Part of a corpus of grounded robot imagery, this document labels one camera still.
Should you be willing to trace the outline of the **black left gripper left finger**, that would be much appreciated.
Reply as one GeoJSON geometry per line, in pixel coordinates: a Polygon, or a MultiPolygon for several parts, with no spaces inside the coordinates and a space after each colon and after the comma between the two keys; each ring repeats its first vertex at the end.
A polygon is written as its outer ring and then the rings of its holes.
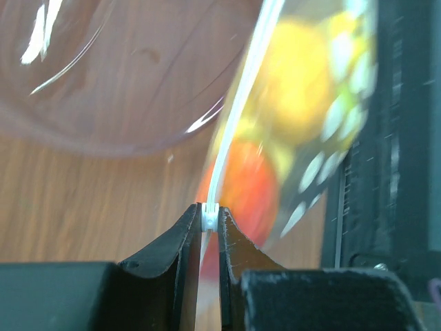
{"type": "Polygon", "coordinates": [[[193,330],[201,205],[111,261],[4,263],[2,330],[193,330]]]}

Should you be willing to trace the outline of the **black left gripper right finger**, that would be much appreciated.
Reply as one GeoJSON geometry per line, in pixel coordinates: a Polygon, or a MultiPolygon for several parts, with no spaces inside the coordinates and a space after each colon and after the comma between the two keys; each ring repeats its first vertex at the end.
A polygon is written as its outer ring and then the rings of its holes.
{"type": "Polygon", "coordinates": [[[222,330],[423,330],[398,277],[369,268],[290,270],[218,214],[222,330]]]}

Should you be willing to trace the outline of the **red fake mango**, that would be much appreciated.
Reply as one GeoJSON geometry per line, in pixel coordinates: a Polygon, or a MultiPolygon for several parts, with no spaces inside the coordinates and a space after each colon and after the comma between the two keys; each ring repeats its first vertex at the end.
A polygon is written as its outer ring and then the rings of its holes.
{"type": "Polygon", "coordinates": [[[280,187],[269,157],[251,141],[233,141],[216,200],[257,246],[268,240],[278,214],[280,187]]]}

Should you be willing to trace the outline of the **clear zip top bag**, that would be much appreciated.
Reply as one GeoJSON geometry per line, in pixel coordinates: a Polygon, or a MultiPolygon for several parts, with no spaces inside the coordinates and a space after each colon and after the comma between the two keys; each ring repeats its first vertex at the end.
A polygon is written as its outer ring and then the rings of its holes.
{"type": "Polygon", "coordinates": [[[363,129],[378,74],[377,1],[264,1],[208,150],[198,203],[261,250],[316,205],[363,129]]]}

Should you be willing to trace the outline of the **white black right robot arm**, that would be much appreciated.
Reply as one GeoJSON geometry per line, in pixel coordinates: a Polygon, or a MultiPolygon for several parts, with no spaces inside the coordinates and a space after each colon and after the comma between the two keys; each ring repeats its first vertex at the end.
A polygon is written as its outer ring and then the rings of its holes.
{"type": "Polygon", "coordinates": [[[396,273],[440,292],[440,2],[381,1],[379,71],[362,132],[333,176],[321,264],[396,273]]]}

